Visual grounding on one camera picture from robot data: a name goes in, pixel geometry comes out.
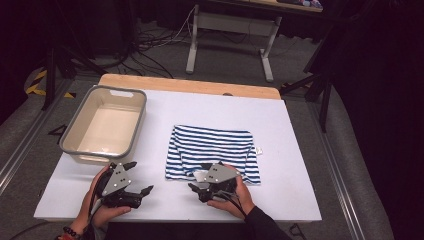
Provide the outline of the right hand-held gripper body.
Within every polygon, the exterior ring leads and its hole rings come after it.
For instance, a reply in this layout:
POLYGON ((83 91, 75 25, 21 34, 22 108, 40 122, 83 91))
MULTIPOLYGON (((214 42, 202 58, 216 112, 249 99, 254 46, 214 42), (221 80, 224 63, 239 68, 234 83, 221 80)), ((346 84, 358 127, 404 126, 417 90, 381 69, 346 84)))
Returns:
POLYGON ((197 170, 194 172, 195 180, 202 184, 199 200, 203 203, 214 200, 231 200, 235 197, 236 177, 240 172, 228 168, 223 163, 214 163, 209 170, 197 170))

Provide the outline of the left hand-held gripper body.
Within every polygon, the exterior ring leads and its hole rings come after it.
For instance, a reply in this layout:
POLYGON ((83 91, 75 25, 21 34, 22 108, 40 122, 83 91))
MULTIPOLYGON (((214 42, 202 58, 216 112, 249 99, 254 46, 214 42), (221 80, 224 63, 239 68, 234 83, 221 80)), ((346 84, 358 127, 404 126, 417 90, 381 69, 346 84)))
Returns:
POLYGON ((143 196, 140 193, 125 191, 125 188, 131 184, 131 180, 123 164, 125 163, 109 165, 108 170, 98 180, 96 195, 101 199, 102 204, 109 208, 121 206, 138 208, 143 196))

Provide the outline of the blue white striped shirt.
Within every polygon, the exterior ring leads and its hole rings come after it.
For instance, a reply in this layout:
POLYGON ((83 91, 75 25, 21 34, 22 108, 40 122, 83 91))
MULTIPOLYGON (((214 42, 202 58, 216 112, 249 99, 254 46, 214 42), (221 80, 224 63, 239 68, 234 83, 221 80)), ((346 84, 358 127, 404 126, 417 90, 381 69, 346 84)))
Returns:
POLYGON ((165 164, 167 180, 194 181, 202 164, 218 162, 235 167, 244 182, 261 184, 257 150, 249 131, 188 125, 173 127, 165 164))

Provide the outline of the beige plastic basket grey rim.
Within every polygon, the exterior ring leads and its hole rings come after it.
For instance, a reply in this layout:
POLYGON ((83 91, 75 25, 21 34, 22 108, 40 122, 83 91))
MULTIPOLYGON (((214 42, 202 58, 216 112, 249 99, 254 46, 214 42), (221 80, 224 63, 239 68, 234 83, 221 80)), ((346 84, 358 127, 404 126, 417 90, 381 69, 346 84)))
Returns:
POLYGON ((93 86, 62 135, 60 148, 83 163, 130 162, 146 104, 142 90, 93 86))

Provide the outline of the person's left hand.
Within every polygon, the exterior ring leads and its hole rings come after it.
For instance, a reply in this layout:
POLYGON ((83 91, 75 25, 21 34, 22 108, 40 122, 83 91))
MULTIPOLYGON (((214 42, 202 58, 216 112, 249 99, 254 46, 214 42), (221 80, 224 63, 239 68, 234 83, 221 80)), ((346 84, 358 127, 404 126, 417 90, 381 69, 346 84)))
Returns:
MULTIPOLYGON (((96 176, 93 178, 90 188, 85 194, 84 199, 82 201, 80 211, 75 220, 70 224, 70 228, 77 234, 82 234, 83 230, 89 223, 90 203, 91 198, 94 196, 94 188, 102 173, 107 170, 107 166, 103 167, 100 172, 97 173, 96 176)), ((128 206, 121 206, 116 208, 108 208, 105 206, 101 206, 92 218, 92 224, 95 227, 101 227, 113 218, 126 214, 130 211, 131 208, 128 206)))

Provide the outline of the person's right hand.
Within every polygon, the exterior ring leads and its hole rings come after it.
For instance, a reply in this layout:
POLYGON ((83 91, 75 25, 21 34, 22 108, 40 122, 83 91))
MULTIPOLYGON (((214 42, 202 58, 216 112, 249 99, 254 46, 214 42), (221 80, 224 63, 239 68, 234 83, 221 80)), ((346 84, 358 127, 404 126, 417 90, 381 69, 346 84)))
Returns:
POLYGON ((249 189, 244 184, 242 177, 236 177, 235 197, 231 200, 216 201, 209 200, 207 205, 219 210, 226 211, 236 218, 244 220, 247 215, 253 210, 255 204, 249 192, 249 189))

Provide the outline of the white table mat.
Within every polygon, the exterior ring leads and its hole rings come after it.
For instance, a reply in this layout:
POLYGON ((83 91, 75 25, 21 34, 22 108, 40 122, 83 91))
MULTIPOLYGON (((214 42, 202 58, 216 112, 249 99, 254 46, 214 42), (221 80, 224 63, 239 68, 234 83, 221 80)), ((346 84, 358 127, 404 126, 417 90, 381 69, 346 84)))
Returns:
POLYGON ((139 208, 123 215, 138 222, 231 222, 233 216, 198 200, 184 181, 165 178, 171 131, 176 124, 249 131, 256 147, 261 183, 254 202, 277 221, 321 218, 302 154, 281 100, 149 90, 147 114, 129 170, 130 190, 151 186, 139 208))

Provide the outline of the black tripod stand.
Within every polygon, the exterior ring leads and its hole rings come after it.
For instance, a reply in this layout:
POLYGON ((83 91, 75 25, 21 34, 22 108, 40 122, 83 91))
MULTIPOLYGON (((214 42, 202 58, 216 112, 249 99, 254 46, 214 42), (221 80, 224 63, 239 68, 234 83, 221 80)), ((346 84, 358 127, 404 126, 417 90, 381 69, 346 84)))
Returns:
POLYGON ((42 110, 47 110, 56 97, 56 70, 65 79, 76 76, 73 59, 94 71, 99 76, 106 74, 100 66, 94 64, 84 52, 76 34, 69 24, 60 0, 39 0, 43 12, 42 27, 47 35, 46 53, 46 95, 42 110))

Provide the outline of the yellow black hazard tape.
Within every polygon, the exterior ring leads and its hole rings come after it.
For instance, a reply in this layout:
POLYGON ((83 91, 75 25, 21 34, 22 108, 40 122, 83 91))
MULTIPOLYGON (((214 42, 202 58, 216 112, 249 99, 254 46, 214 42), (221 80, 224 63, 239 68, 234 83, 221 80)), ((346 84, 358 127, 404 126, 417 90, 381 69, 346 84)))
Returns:
POLYGON ((42 70, 39 72, 33 79, 33 81, 30 83, 29 87, 26 89, 27 94, 35 94, 35 95, 41 95, 45 96, 47 92, 45 90, 39 89, 39 85, 42 81, 42 79, 47 75, 46 70, 42 70))

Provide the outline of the black metal stand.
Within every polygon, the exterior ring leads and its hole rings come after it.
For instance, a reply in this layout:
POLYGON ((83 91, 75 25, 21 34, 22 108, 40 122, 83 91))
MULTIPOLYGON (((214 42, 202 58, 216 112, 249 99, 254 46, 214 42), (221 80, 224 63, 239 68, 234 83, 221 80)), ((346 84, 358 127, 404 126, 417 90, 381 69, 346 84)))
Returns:
POLYGON ((289 92, 299 89, 301 87, 306 87, 308 84, 311 86, 308 88, 307 92, 304 95, 304 98, 307 102, 316 102, 319 97, 321 99, 321 109, 319 112, 319 126, 323 133, 326 133, 326 120, 328 114, 329 100, 332 89, 331 84, 331 75, 326 69, 327 60, 320 61, 319 55, 321 54, 327 40, 331 36, 331 31, 328 31, 325 34, 325 37, 321 40, 318 45, 318 48, 310 58, 305 67, 305 71, 310 73, 310 76, 305 77, 302 80, 299 80, 295 83, 289 85, 282 85, 279 89, 281 96, 285 96, 289 92))

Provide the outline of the white-legged wooden desk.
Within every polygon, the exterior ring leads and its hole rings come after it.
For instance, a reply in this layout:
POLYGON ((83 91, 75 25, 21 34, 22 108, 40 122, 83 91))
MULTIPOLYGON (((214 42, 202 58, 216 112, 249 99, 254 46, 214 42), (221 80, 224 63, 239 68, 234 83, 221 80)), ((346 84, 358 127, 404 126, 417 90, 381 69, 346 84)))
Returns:
POLYGON ((262 17, 243 17, 225 13, 205 12, 200 4, 196 3, 193 7, 193 24, 191 45, 189 49, 186 73, 192 74, 195 69, 197 55, 197 35, 198 29, 207 29, 214 31, 224 31, 240 33, 254 36, 263 36, 268 38, 265 48, 260 48, 258 54, 262 62, 265 80, 273 82, 274 77, 269 62, 269 53, 272 49, 274 40, 277 37, 278 29, 282 22, 283 13, 293 13, 305 16, 315 16, 320 14, 323 9, 304 7, 295 4, 279 3, 276 0, 203 0, 216 4, 227 4, 231 6, 241 6, 248 11, 259 11, 266 15, 262 17))

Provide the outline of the dark curtain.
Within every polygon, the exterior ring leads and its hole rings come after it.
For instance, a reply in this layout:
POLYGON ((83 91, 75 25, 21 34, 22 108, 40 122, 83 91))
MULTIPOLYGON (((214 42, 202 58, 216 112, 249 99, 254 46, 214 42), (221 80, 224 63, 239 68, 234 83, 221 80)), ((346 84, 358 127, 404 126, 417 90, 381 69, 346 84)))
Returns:
POLYGON ((351 24, 334 86, 395 240, 424 240, 424 0, 323 0, 351 24))
POLYGON ((46 0, 0 0, 0 125, 28 98, 27 77, 46 54, 46 0))

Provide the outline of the colourful item on desk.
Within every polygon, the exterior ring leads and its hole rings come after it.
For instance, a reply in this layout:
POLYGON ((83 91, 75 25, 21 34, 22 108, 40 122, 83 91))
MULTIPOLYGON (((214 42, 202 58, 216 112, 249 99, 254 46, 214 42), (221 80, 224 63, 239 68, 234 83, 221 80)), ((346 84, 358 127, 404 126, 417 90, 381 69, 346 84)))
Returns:
POLYGON ((319 0, 276 0, 279 3, 295 4, 304 7, 323 9, 319 0))

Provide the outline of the metal floor rail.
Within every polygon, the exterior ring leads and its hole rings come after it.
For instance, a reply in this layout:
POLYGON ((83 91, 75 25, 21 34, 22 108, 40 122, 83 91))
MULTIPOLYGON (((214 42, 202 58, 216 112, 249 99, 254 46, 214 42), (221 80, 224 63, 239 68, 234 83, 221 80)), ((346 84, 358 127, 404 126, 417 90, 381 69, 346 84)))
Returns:
POLYGON ((342 173, 340 172, 337 159, 330 144, 329 138, 321 130, 317 106, 314 103, 308 103, 307 107, 314 122, 314 126, 317 131, 320 142, 323 146, 326 156, 326 162, 329 168, 329 174, 332 179, 335 192, 337 194, 338 201, 343 212, 344 218, 346 220, 349 232, 351 234, 351 238, 352 240, 366 240, 362 226, 359 222, 357 213, 353 206, 350 194, 343 179, 342 173))
POLYGON ((26 132, 22 140, 19 142, 7 162, 0 170, 0 196, 6 190, 7 186, 13 179, 23 160, 28 155, 28 152, 34 145, 39 133, 45 126, 47 120, 52 115, 52 112, 59 104, 61 98, 65 95, 69 87, 72 85, 73 79, 63 80, 56 90, 56 97, 52 100, 46 110, 41 110, 34 121, 30 125, 29 130, 26 132))

